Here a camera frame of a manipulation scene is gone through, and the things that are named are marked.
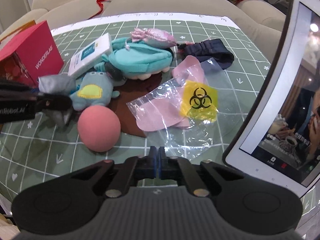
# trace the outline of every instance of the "blue plush toy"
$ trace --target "blue plush toy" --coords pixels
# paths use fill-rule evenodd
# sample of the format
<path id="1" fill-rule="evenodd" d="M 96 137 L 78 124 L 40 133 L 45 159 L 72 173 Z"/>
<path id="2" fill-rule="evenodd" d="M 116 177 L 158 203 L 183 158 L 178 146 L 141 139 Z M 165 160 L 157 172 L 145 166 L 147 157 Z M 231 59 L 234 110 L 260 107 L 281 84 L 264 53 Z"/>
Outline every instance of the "blue plush toy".
<path id="1" fill-rule="evenodd" d="M 129 38 L 119 38 L 112 41 L 111 54 L 102 54 L 102 62 L 94 68 L 105 70 L 105 63 L 111 63 L 121 70 L 129 79 L 145 80 L 152 74 L 167 72 L 173 60 L 171 49 L 157 49 L 145 44 L 143 41 L 132 42 Z"/>
<path id="2" fill-rule="evenodd" d="M 107 106 L 111 98 L 119 95 L 119 91 L 113 91 L 113 83 L 107 73 L 89 72 L 84 76 L 79 90 L 70 97 L 73 108 L 82 111 L 93 105 Z"/>

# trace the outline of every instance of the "red box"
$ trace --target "red box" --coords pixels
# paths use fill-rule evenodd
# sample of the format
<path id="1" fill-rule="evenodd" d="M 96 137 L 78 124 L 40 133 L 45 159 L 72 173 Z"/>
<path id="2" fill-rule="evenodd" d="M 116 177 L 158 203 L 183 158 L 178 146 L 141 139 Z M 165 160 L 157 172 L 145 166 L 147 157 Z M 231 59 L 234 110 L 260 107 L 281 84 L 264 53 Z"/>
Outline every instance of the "red box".
<path id="1" fill-rule="evenodd" d="M 0 50 L 0 77 L 38 87 L 38 77 L 59 74 L 63 60 L 46 21 L 15 35 Z"/>

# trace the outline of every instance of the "white tablet frame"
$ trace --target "white tablet frame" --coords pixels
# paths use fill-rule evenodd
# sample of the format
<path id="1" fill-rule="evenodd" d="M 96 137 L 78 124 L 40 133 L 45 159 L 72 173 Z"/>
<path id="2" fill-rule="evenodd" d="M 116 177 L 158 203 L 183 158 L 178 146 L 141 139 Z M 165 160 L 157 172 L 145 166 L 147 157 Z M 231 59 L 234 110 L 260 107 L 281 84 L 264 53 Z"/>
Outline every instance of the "white tablet frame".
<path id="1" fill-rule="evenodd" d="M 308 13 L 303 7 L 298 10 L 300 4 L 320 16 L 320 0 L 291 1 L 278 50 L 266 81 L 243 126 L 223 154 L 225 164 L 259 179 L 287 187 L 298 197 L 302 197 L 311 189 L 319 180 L 320 174 L 308 187 L 305 187 L 250 154 L 279 113 L 299 69 L 311 20 L 310 12 Z"/>

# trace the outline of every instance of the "pink ball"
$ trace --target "pink ball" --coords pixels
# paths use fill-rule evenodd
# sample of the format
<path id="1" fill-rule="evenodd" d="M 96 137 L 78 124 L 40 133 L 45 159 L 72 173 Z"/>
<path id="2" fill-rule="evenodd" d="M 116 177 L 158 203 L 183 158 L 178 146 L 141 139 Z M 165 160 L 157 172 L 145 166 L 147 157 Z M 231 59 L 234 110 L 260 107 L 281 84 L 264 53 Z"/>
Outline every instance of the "pink ball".
<path id="1" fill-rule="evenodd" d="M 116 114 L 104 106 L 89 106 L 79 117 L 78 132 L 81 141 L 90 150 L 110 150 L 120 136 L 120 121 Z"/>

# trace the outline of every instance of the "biohazard symbol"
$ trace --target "biohazard symbol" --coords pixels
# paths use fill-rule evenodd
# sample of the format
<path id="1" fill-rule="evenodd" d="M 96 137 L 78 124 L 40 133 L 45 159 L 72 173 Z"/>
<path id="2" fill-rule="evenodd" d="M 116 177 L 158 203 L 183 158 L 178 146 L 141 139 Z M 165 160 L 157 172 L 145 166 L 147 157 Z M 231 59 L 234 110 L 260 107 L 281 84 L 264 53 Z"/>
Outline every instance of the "biohazard symbol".
<path id="1" fill-rule="evenodd" d="M 189 103 L 193 109 L 208 108 L 212 104 L 212 99 L 204 88 L 197 88 Z"/>

